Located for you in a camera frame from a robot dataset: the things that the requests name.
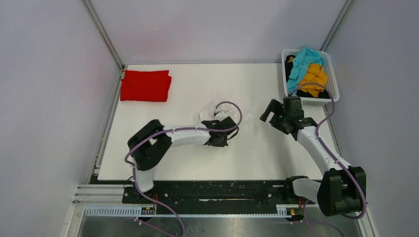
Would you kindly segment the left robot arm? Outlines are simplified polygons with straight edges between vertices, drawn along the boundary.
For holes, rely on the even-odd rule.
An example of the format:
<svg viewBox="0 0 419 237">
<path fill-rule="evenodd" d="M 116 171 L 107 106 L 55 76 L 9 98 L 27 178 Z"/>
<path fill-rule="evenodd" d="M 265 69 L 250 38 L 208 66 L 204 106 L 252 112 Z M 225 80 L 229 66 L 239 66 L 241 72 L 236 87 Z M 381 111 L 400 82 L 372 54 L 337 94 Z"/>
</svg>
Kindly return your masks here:
<svg viewBox="0 0 419 237">
<path fill-rule="evenodd" d="M 134 168 L 134 196 L 142 203 L 153 198 L 153 169 L 170 148 L 186 145 L 226 147 L 239 130 L 231 117 L 204 120 L 196 125 L 168 126 L 158 119 L 148 122 L 128 139 L 125 161 Z"/>
</svg>

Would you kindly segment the white t-shirt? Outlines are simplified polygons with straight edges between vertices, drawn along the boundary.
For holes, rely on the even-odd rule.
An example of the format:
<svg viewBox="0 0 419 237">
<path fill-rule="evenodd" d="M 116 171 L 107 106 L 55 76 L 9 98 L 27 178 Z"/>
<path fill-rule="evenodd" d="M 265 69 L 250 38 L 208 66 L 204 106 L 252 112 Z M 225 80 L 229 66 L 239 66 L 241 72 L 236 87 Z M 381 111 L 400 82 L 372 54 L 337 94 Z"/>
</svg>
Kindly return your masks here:
<svg viewBox="0 0 419 237">
<path fill-rule="evenodd" d="M 233 102 L 223 100 L 213 100 L 212 103 L 199 112 L 198 121 L 219 120 L 231 118 L 233 122 L 246 122 L 252 117 L 252 113 L 241 109 L 238 105 L 233 105 Z"/>
</svg>

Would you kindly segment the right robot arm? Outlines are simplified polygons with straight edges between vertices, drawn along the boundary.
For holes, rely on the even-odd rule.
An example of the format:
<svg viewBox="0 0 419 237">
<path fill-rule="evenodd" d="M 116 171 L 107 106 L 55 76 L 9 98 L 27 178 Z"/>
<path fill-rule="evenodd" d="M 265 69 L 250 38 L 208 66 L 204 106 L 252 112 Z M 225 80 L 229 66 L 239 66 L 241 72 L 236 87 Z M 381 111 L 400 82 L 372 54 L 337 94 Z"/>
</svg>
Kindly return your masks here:
<svg viewBox="0 0 419 237">
<path fill-rule="evenodd" d="M 352 166 L 333 151 L 320 133 L 320 125 L 306 117 L 302 101 L 287 96 L 282 102 L 272 99 L 260 116 L 263 122 L 280 132 L 291 135 L 312 157 L 323 174 L 320 182 L 307 176 L 286 179 L 284 199 L 296 203 L 301 198 L 318 204 L 325 216 L 342 215 L 349 219 L 357 212 L 357 219 L 366 214 L 366 173 L 360 166 Z"/>
</svg>

